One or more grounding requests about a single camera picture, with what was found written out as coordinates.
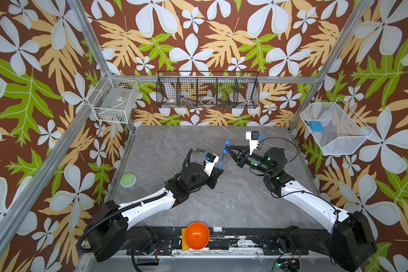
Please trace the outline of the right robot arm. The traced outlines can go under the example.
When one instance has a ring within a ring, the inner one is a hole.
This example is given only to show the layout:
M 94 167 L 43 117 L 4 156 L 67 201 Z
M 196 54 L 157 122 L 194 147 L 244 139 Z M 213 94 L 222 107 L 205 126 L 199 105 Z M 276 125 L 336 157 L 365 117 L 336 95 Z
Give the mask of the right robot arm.
M 225 144 L 226 153 L 242 168 L 247 165 L 263 175 L 263 181 L 275 199 L 285 199 L 312 216 L 322 231 L 290 226 L 279 233 L 280 251 L 308 250 L 329 256 L 348 272 L 357 271 L 377 251 L 368 219 L 359 211 L 349 212 L 315 195 L 284 171 L 288 163 L 284 149 L 272 147 L 264 155 L 255 152 L 263 142 L 258 135 L 248 146 Z

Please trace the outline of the blue pen cap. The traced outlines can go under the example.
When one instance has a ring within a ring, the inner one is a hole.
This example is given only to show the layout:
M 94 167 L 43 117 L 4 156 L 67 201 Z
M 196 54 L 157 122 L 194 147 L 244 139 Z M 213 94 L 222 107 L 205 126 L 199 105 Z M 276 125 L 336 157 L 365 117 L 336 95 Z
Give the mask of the blue pen cap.
M 223 154 L 227 153 L 226 147 L 230 144 L 230 141 L 225 141 L 224 147 L 223 147 Z

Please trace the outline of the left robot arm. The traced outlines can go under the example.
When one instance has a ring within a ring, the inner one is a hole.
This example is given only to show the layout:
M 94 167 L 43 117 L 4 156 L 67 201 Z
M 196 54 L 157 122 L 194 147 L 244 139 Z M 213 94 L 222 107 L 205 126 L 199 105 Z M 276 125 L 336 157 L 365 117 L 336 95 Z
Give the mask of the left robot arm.
M 159 244 L 158 235 L 151 227 L 137 227 L 137 223 L 182 204 L 204 186 L 214 189 L 223 173 L 216 166 L 219 156 L 207 153 L 199 164 L 191 162 L 191 154 L 188 151 L 180 172 L 164 181 L 164 187 L 157 192 L 123 204 L 106 202 L 77 241 L 78 253 L 93 253 L 98 262 L 120 250 L 126 250 L 128 255 L 152 254 Z

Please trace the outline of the blue pen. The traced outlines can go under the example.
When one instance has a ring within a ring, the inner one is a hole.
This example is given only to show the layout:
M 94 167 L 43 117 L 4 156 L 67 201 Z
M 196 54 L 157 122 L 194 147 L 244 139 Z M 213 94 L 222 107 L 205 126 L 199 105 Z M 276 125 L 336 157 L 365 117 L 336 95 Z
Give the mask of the blue pen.
M 219 170 L 222 170 L 222 169 L 223 169 L 224 156 L 225 156 L 225 154 L 222 154 L 222 156 L 221 156 L 221 162 L 220 162 L 220 165 L 219 165 Z

